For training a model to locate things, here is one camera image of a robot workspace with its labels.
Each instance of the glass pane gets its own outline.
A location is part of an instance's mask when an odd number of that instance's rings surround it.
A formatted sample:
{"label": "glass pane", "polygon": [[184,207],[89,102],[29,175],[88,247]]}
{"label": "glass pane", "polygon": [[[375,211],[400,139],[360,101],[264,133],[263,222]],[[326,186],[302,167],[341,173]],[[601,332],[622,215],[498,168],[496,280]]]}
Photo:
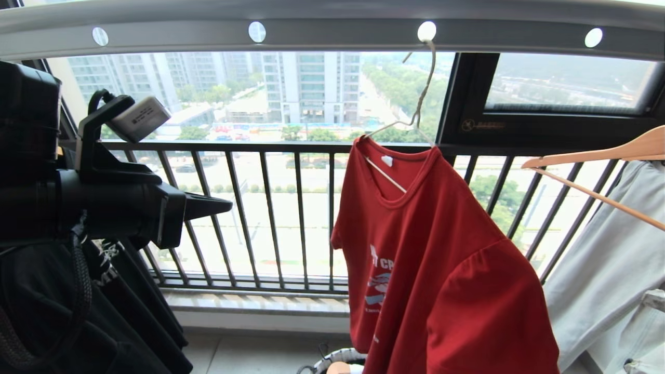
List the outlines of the glass pane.
{"label": "glass pane", "polygon": [[[209,141],[351,141],[410,122],[431,54],[404,52],[169,52],[49,59],[80,122],[92,94],[155,96],[172,116],[150,138]],[[421,127],[436,135],[454,53],[438,53]],[[407,126],[382,142],[426,142]],[[104,127],[102,137],[118,138]]]}
{"label": "glass pane", "polygon": [[642,114],[658,63],[502,53],[486,110]]}

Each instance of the window frame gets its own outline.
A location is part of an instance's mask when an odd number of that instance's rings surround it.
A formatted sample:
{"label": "window frame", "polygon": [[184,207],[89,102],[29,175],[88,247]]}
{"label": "window frame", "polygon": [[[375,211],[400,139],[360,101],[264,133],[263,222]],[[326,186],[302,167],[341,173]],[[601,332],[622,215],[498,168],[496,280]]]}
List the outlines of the window frame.
{"label": "window frame", "polygon": [[641,115],[488,111],[485,102],[499,56],[456,55],[440,120],[443,126],[437,136],[440,144],[511,148],[520,154],[539,156],[551,150],[573,152],[618,146],[665,123],[662,65],[653,78],[656,82],[648,98],[650,110]]}

